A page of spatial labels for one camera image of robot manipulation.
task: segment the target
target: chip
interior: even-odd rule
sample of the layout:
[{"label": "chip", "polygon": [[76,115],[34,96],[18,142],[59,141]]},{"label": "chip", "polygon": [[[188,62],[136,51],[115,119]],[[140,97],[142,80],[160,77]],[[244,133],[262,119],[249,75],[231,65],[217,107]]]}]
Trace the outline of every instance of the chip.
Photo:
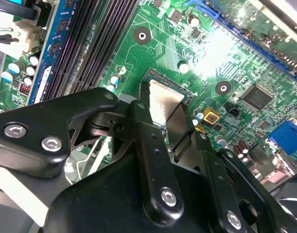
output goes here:
[{"label": "chip", "polygon": [[56,32],[59,33],[59,32],[64,31],[67,26],[68,21],[69,21],[68,19],[61,19],[59,21],[59,24],[57,25]]},{"label": "chip", "polygon": [[263,121],[260,125],[259,128],[262,130],[266,130],[269,127],[269,123],[267,123],[266,121]]},{"label": "chip", "polygon": [[60,42],[59,41],[56,42],[56,43],[54,43],[54,44],[52,44],[51,45],[51,48],[50,48],[50,53],[49,54],[50,55],[55,54],[58,51],[59,47],[60,47]]},{"label": "chip", "polygon": [[162,3],[162,0],[155,0],[154,6],[159,7],[161,5],[161,3]]},{"label": "chip", "polygon": [[65,1],[65,8],[71,8],[75,3],[75,0],[66,0]]},{"label": "chip", "polygon": [[182,19],[183,15],[178,10],[174,9],[172,11],[172,14],[169,15],[170,20],[172,20],[175,23],[179,23],[179,21]]},{"label": "chip", "polygon": [[197,38],[200,35],[200,32],[198,30],[195,30],[192,34],[193,38]]},{"label": "chip", "polygon": [[273,95],[260,86],[251,86],[242,95],[242,100],[256,111],[263,109],[272,99]]}]

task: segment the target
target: white plastic part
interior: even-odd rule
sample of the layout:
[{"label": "white plastic part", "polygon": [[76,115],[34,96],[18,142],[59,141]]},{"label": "white plastic part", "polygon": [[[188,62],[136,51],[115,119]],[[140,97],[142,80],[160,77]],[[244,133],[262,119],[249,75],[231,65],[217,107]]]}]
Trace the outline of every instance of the white plastic part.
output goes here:
[{"label": "white plastic part", "polygon": [[39,227],[43,227],[48,207],[3,167],[0,167],[0,189],[27,213]]}]

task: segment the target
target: black metal bracket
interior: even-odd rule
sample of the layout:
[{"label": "black metal bracket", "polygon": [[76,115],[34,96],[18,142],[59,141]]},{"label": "black metal bracket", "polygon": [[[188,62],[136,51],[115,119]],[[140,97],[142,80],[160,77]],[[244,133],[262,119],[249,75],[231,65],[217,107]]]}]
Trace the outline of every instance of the black metal bracket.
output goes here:
[{"label": "black metal bracket", "polygon": [[31,6],[20,5],[8,0],[0,0],[0,11],[30,20],[34,20],[37,15],[37,10],[31,8]]}]

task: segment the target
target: capacitor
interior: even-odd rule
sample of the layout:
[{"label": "capacitor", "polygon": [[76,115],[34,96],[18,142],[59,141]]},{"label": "capacitor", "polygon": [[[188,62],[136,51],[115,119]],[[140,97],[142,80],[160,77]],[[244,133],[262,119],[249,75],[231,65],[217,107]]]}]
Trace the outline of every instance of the capacitor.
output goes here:
[{"label": "capacitor", "polygon": [[32,79],[32,77],[25,76],[24,79],[23,79],[23,82],[24,82],[25,85],[31,86],[32,83],[33,83],[33,79]]},{"label": "capacitor", "polygon": [[36,72],[36,70],[35,70],[35,68],[33,66],[26,67],[26,74],[28,76],[34,76],[35,72]]},{"label": "capacitor", "polygon": [[199,124],[199,121],[197,120],[197,118],[196,118],[196,116],[194,114],[191,115],[191,117],[192,117],[192,124],[194,126],[196,126],[197,124]]},{"label": "capacitor", "polygon": [[182,74],[186,74],[189,71],[189,65],[185,61],[180,61],[177,64],[178,70]]},{"label": "capacitor", "polygon": [[222,147],[223,148],[227,144],[227,142],[225,140],[225,137],[223,135],[220,135],[220,134],[219,135],[216,135],[214,137],[214,140],[216,141],[218,147]]},{"label": "capacitor", "polygon": [[25,63],[20,60],[16,60],[15,62],[8,65],[8,69],[13,74],[19,74],[21,71],[25,70],[25,68]]},{"label": "capacitor", "polygon": [[190,15],[188,17],[188,23],[192,26],[192,27],[198,27],[200,25],[200,20],[197,16],[195,15]]},{"label": "capacitor", "polygon": [[113,85],[108,85],[106,89],[109,90],[110,92],[113,92],[113,93],[115,92],[115,86]]},{"label": "capacitor", "polygon": [[6,82],[10,83],[13,81],[13,79],[16,79],[17,77],[19,77],[19,75],[11,73],[10,70],[6,70],[5,72],[1,73],[1,77]]},{"label": "capacitor", "polygon": [[199,108],[196,108],[193,111],[193,113],[195,114],[195,116],[198,120],[202,120],[205,117],[205,115],[202,113],[202,111]]},{"label": "capacitor", "polygon": [[36,52],[28,58],[28,61],[31,63],[32,66],[36,67],[39,64],[40,53],[41,51]]},{"label": "capacitor", "polygon": [[114,85],[118,85],[119,82],[121,80],[121,75],[120,74],[114,74],[111,78],[110,78],[110,82]]},{"label": "capacitor", "polygon": [[238,146],[239,146],[240,150],[241,150],[244,154],[246,154],[246,153],[249,152],[249,149],[248,149],[246,143],[245,143],[243,140],[238,141]]},{"label": "capacitor", "polygon": [[244,154],[241,152],[238,146],[233,146],[232,151],[238,156],[239,159],[241,159],[244,156]]}]

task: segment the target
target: mounting hole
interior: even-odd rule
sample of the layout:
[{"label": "mounting hole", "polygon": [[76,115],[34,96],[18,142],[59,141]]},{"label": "mounting hole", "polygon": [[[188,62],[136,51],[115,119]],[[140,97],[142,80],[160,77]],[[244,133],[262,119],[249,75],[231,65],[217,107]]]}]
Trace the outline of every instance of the mounting hole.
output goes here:
[{"label": "mounting hole", "polygon": [[225,180],[224,180],[223,177],[221,177],[221,176],[218,177],[218,180],[219,180],[220,182],[222,182],[222,183],[225,182]]},{"label": "mounting hole", "polygon": [[140,108],[142,108],[142,109],[145,108],[144,104],[142,104],[142,103],[138,103],[138,107],[140,107]]},{"label": "mounting hole", "polygon": [[122,124],[114,125],[114,131],[115,132],[120,132],[121,130],[123,130],[123,125]]},{"label": "mounting hole", "polygon": [[146,39],[146,34],[145,33],[140,33],[139,34],[139,39],[140,40],[145,40]]},{"label": "mounting hole", "polygon": [[226,86],[221,86],[221,91],[226,91],[227,87]]},{"label": "mounting hole", "polygon": [[159,150],[159,149],[155,149],[155,154],[156,155],[161,155],[162,153],[161,153],[161,150]]}]

